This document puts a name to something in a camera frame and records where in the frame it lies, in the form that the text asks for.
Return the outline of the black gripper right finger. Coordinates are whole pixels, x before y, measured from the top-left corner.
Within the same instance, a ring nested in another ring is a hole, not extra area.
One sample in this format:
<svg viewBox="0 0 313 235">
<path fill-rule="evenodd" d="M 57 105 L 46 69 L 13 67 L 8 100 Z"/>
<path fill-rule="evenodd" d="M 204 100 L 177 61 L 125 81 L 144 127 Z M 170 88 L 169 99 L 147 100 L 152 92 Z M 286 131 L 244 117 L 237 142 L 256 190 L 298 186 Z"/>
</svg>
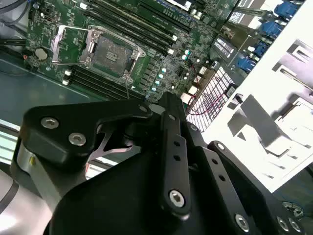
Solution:
<svg viewBox="0 0 313 235">
<path fill-rule="evenodd" d="M 216 198 L 218 235 L 303 235 L 293 214 L 221 142 L 206 144 L 197 127 L 186 120 L 182 101 L 173 97 L 187 152 L 198 167 L 201 186 Z"/>
</svg>

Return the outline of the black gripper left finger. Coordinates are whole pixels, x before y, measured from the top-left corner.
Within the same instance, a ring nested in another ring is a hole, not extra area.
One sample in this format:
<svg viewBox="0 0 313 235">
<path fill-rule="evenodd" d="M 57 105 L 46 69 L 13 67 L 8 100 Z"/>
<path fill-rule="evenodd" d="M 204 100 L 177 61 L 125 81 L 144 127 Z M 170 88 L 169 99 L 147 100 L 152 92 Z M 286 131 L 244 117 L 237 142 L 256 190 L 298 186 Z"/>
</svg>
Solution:
<svg viewBox="0 0 313 235">
<path fill-rule="evenodd" d="M 15 150 L 52 214 L 76 186 L 141 153 L 158 138 L 163 117 L 180 119 L 173 97 L 39 106 L 23 117 Z"/>
</svg>

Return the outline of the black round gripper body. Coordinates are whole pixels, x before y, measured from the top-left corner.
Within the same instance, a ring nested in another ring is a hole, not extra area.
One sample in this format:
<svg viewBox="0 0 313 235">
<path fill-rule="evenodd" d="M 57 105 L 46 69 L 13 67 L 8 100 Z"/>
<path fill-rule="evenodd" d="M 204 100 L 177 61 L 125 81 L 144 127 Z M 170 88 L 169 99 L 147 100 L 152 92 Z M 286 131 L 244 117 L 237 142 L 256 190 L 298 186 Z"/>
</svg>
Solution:
<svg viewBox="0 0 313 235">
<path fill-rule="evenodd" d="M 163 117 L 144 150 L 76 186 L 59 202 L 51 235 L 217 235 L 216 198 L 190 161 L 181 122 Z"/>
</svg>

